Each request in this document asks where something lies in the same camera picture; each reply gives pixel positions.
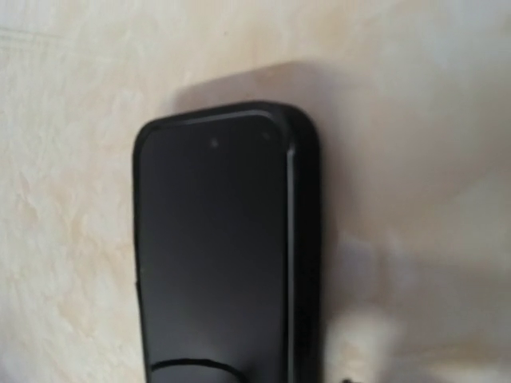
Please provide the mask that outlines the black phone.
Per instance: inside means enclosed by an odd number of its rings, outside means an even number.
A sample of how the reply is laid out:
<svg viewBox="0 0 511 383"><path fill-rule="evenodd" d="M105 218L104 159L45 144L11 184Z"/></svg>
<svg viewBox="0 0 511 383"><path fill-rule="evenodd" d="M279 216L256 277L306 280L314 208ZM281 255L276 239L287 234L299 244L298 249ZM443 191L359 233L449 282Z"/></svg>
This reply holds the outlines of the black phone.
<svg viewBox="0 0 511 383"><path fill-rule="evenodd" d="M137 150L138 282L148 366L285 376L286 153L265 116L173 124Z"/></svg>

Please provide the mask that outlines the dark phone case underneath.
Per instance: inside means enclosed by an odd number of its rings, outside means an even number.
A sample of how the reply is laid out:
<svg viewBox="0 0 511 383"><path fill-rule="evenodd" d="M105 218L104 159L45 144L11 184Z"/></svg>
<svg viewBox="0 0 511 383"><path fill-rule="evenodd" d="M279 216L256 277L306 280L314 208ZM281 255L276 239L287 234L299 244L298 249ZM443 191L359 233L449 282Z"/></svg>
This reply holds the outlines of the dark phone case underneath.
<svg viewBox="0 0 511 383"><path fill-rule="evenodd" d="M238 116L265 116L280 130L286 153L285 376L280 382L321 379L320 275L322 196L319 138L311 119L292 105L249 101L167 116L148 122L133 145L133 235L144 378L147 382L250 382L230 365L208 359L168 360L148 366L137 257L137 150L164 122L189 124Z"/></svg>

